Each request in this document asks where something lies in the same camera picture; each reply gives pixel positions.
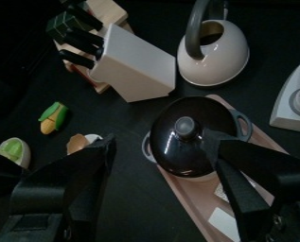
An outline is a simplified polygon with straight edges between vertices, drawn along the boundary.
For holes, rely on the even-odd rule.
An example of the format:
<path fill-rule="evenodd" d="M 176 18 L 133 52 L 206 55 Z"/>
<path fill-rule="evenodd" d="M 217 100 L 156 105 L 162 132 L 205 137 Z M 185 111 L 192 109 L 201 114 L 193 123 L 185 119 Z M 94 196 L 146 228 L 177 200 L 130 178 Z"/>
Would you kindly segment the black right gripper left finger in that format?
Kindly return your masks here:
<path fill-rule="evenodd" d="M 95 242 L 115 151 L 107 135 L 18 183 L 0 242 Z"/>

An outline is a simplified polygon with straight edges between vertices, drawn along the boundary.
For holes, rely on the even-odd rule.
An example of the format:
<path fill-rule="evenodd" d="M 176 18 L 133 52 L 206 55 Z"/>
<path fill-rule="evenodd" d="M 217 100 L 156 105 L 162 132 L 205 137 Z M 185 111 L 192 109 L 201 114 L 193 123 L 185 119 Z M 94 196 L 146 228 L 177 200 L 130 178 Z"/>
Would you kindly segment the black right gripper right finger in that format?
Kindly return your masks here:
<path fill-rule="evenodd" d="M 300 242 L 300 160 L 214 130 L 202 150 L 218 173 L 241 242 Z"/>

